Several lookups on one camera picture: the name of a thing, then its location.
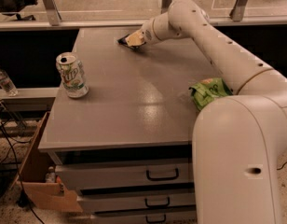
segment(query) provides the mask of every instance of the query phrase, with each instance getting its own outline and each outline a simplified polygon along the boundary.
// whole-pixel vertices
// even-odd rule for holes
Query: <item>desk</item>
[[[117,44],[137,27],[80,30],[74,51],[89,93],[60,87],[39,150],[57,164],[93,223],[195,220],[189,86],[216,77],[191,39]]]

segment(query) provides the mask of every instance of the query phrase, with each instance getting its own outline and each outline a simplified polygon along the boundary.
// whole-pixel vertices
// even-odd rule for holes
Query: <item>crumpled bag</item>
[[[198,110],[203,109],[217,98],[232,95],[224,81],[217,77],[204,79],[189,87],[189,90],[191,90],[191,98]]]

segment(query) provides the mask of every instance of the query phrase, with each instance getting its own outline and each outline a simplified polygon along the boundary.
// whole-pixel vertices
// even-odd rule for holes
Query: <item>white robotic arm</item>
[[[287,78],[212,27],[191,0],[175,0],[124,42],[184,37],[235,94],[207,105],[193,131],[198,224],[281,224],[277,158],[287,151]]]

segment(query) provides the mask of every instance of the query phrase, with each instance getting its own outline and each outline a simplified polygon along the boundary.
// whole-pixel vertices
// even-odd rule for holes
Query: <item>drawer handle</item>
[[[170,181],[170,180],[174,180],[177,179],[179,177],[179,169],[175,169],[175,176],[167,176],[167,177],[152,177],[150,175],[150,171],[146,170],[146,177],[147,179],[149,179],[150,181]]]
[[[165,204],[162,204],[162,205],[150,205],[147,202],[147,199],[144,199],[144,201],[145,201],[145,206],[148,208],[164,208],[164,207],[168,207],[171,203],[170,197],[168,197],[167,202]]]
[[[163,216],[163,219],[162,219],[162,220],[157,220],[157,221],[151,221],[151,220],[149,220],[149,217],[148,217],[148,216],[145,216],[145,221],[146,221],[146,223],[148,223],[148,224],[163,223],[163,222],[166,222],[166,215]]]

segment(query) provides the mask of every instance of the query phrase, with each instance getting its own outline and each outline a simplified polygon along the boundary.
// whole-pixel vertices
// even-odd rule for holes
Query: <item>can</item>
[[[86,85],[86,76],[82,62],[77,54],[64,52],[56,59],[56,66],[61,75],[61,82],[66,89],[67,95],[71,98],[79,98],[89,91]]]

